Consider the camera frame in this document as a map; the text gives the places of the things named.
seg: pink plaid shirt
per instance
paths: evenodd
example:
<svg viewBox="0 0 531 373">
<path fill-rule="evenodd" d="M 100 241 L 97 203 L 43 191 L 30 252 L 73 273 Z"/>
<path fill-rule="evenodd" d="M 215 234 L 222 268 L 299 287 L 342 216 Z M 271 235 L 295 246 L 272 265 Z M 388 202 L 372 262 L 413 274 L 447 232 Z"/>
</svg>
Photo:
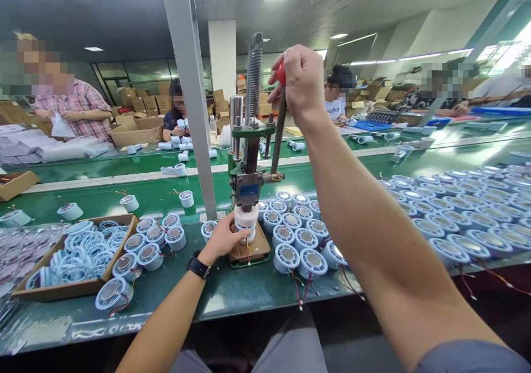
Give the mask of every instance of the pink plaid shirt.
<svg viewBox="0 0 531 373">
<path fill-rule="evenodd" d="M 109 105 L 103 99 L 103 96 L 96 89 L 84 81 L 74 79 L 74 91 L 71 95 L 47 95 L 35 96 L 35 108 L 57 112 L 59 114 L 65 111 L 88 111 L 100 109 L 111 111 Z M 76 136 L 94 136 L 102 141 L 112 142 L 109 133 L 111 127 L 109 120 L 79 120 L 69 122 L 70 128 Z"/>
</svg>

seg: cardboard tray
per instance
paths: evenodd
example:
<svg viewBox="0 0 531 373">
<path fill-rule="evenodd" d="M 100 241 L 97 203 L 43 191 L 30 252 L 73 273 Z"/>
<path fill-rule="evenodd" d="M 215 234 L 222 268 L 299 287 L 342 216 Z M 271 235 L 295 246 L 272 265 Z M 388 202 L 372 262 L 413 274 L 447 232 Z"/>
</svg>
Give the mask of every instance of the cardboard tray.
<svg viewBox="0 0 531 373">
<path fill-rule="evenodd" d="M 123 245 L 126 240 L 137 232 L 138 218 L 134 214 L 111 215 L 106 217 L 89 218 L 80 221 L 92 221 L 99 225 L 102 221 L 112 220 L 118 222 L 120 225 L 129 225 L 129 230 L 123 238 L 118 250 L 114 253 L 107 269 L 103 275 L 98 279 L 92 279 L 77 283 L 59 284 L 57 286 L 41 287 L 32 290 L 25 290 L 28 279 L 43 266 L 49 266 L 50 260 L 57 250 L 62 250 L 65 247 L 66 235 L 62 235 L 61 239 L 54 247 L 46 253 L 46 255 L 33 267 L 33 269 L 26 275 L 24 280 L 20 282 L 11 297 L 22 298 L 29 301 L 57 301 L 65 298 L 73 298 L 80 296 L 89 296 L 97 294 L 105 283 L 112 279 L 112 267 L 123 252 Z"/>
<path fill-rule="evenodd" d="M 32 171 L 2 174 L 1 177 L 8 178 L 10 181 L 0 185 L 0 202 L 10 201 L 26 189 L 40 182 L 39 177 Z"/>
</svg>

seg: white t-shirt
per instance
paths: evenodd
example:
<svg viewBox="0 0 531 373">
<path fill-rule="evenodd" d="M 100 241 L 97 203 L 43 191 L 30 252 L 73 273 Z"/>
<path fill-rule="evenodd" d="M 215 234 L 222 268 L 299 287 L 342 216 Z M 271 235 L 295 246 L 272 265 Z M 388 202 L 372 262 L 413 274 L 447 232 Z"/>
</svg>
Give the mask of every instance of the white t-shirt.
<svg viewBox="0 0 531 373">
<path fill-rule="evenodd" d="M 339 97 L 333 102 L 328 102 L 325 100 L 325 108 L 328 112 L 328 115 L 332 120 L 337 120 L 341 115 L 345 115 L 345 98 Z"/>
<path fill-rule="evenodd" d="M 505 96 L 528 90 L 531 90 L 531 79 L 524 76 L 523 70 L 511 70 L 479 84 L 473 91 L 473 97 Z M 519 99 L 490 102 L 486 106 L 510 106 Z"/>
</svg>

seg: black wristwatch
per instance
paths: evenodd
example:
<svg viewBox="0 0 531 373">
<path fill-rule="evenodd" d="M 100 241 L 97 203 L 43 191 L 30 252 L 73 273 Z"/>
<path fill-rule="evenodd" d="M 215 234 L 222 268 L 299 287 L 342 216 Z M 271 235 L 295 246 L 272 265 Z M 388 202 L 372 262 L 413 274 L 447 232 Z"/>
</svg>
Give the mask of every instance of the black wristwatch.
<svg viewBox="0 0 531 373">
<path fill-rule="evenodd" d="M 190 257 L 190 260 L 186 264 L 186 270 L 192 271 L 200 278 L 207 280 L 212 269 L 197 259 L 197 257 L 199 257 L 199 253 L 199 250 L 194 251 L 194 255 Z"/>
</svg>

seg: white pillar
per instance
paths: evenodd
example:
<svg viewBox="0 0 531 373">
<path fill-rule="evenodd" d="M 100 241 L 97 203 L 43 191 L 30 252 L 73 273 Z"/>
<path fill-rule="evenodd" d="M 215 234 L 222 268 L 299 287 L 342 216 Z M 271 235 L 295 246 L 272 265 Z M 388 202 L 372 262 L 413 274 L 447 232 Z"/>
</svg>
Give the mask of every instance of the white pillar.
<svg viewBox="0 0 531 373">
<path fill-rule="evenodd" d="M 236 21 L 209 20 L 212 89 L 223 89 L 225 100 L 236 94 Z"/>
</svg>

